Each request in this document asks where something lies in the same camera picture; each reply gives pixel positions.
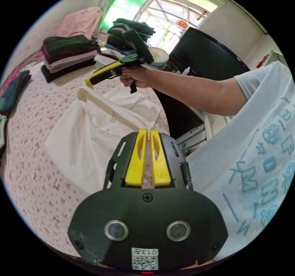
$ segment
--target teal cloth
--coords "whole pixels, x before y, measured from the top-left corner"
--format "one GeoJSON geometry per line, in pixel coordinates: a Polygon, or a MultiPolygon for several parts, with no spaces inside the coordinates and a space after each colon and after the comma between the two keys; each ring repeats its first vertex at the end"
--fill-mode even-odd
{"type": "Polygon", "coordinates": [[[4,90],[0,97],[0,113],[7,116],[13,111],[15,103],[23,88],[31,78],[30,71],[20,72],[4,90]]]}

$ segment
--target white shirt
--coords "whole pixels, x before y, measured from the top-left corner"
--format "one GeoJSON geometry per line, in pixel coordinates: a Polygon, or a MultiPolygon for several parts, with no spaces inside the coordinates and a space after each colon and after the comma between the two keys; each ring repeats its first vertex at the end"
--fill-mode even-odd
{"type": "Polygon", "coordinates": [[[187,157],[194,190],[220,209],[228,239],[215,260],[254,240],[295,173],[295,84],[280,62],[235,76],[248,99],[233,120],[187,157]]]}
{"type": "Polygon", "coordinates": [[[120,84],[100,96],[83,84],[44,147],[58,170],[92,195],[102,190],[109,160],[121,139],[153,128],[161,108],[120,84]]]}

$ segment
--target bed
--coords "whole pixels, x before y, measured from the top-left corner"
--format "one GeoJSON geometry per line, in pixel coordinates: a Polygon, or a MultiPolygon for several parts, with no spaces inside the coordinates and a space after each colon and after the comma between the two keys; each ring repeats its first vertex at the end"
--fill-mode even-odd
{"type": "MultiPolygon", "coordinates": [[[[96,60],[104,65],[114,62],[101,55],[96,60]]],[[[8,121],[1,173],[11,201],[31,230],[57,250],[79,256],[69,242],[67,228],[87,194],[59,173],[43,144],[75,100],[82,82],[97,68],[95,65],[83,68],[48,84],[41,72],[43,64],[31,68],[32,80],[8,121]]],[[[106,80],[96,85],[95,91],[104,94],[118,84],[118,78],[106,80]]],[[[162,108],[152,89],[141,92],[162,108]]],[[[154,128],[169,134],[163,108],[154,128]]],[[[144,187],[151,187],[151,177],[145,179],[144,187]]]]}

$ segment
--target pink blanket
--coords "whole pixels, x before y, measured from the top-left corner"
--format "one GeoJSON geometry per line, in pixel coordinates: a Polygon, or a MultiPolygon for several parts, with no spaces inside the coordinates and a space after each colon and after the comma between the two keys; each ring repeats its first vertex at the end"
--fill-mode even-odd
{"type": "Polygon", "coordinates": [[[83,34],[91,39],[102,14],[101,8],[97,6],[69,13],[64,16],[55,36],[70,37],[83,34]]]}

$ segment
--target dark green sweater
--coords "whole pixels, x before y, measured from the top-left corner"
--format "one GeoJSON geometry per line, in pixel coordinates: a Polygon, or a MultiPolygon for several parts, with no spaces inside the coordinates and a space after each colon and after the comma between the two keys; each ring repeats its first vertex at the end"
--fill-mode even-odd
{"type": "Polygon", "coordinates": [[[58,55],[60,52],[80,52],[91,46],[98,46],[96,41],[89,40],[82,34],[70,37],[48,37],[44,39],[43,44],[51,56],[58,55]]]}

